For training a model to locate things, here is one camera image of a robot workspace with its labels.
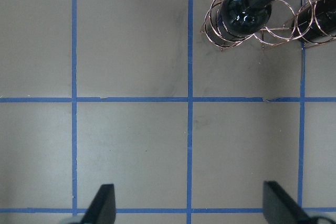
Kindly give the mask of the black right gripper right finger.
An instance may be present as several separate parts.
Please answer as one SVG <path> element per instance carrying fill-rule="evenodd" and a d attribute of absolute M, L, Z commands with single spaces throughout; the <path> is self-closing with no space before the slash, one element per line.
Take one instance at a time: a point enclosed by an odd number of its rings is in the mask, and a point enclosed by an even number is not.
<path fill-rule="evenodd" d="M 306 212 L 276 181 L 264 181 L 263 215 L 267 223 L 312 223 Z"/>

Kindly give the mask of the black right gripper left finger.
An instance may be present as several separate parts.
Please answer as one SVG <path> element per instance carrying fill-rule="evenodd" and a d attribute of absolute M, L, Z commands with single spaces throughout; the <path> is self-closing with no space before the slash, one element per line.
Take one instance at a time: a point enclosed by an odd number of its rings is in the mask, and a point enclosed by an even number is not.
<path fill-rule="evenodd" d="M 114 184 L 101 185 L 80 223 L 114 224 L 115 203 Z"/>

